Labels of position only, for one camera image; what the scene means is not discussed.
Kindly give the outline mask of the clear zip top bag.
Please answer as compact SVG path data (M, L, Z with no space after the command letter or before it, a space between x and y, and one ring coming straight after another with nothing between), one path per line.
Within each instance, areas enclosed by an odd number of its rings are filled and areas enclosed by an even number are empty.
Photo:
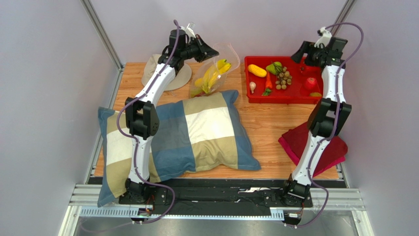
M240 59L230 43L217 43L213 48L219 55L207 60L192 78L189 97L208 96L221 87L227 75L240 66Z

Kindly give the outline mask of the yellow lemon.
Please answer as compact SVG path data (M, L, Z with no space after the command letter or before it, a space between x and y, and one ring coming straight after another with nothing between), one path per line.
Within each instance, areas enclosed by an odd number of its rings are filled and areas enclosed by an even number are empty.
M201 88L203 85L203 78L198 78L195 82L194 82L194 86L197 88Z

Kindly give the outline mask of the yellow banana bunch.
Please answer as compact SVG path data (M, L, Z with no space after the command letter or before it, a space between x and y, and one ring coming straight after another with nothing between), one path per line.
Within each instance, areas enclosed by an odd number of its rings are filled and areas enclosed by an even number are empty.
M201 89L204 93L209 94L213 90L218 77L228 72L232 64L227 59L220 59L216 64L212 65L203 76L203 85Z

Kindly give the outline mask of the brown longan cluster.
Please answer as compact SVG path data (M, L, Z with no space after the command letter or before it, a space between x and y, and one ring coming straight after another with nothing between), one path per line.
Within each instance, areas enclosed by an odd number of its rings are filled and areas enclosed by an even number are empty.
M276 86L277 90L286 90L288 86L292 84L292 75L286 66L283 66L283 72L276 76Z

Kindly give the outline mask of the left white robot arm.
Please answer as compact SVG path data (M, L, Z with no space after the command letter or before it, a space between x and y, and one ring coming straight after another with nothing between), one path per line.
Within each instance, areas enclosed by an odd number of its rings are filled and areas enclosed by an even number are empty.
M134 98L126 99L123 113L133 143L133 156L125 188L131 200L142 204L150 198L151 141L159 129L156 105L164 90L182 69L185 60L203 62L218 55L219 52L206 44L200 35L186 29L174 29L151 79Z

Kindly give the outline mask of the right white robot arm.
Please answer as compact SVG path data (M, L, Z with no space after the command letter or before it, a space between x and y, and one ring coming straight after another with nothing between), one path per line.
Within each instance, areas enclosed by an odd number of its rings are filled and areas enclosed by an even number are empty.
M308 138L296 169L285 182L281 201L286 206L302 205L309 197L315 169L321 155L346 122L352 106L343 95L345 72L342 60L346 39L322 36L317 42L304 41L291 56L295 63L318 67L324 82L323 97L307 121Z

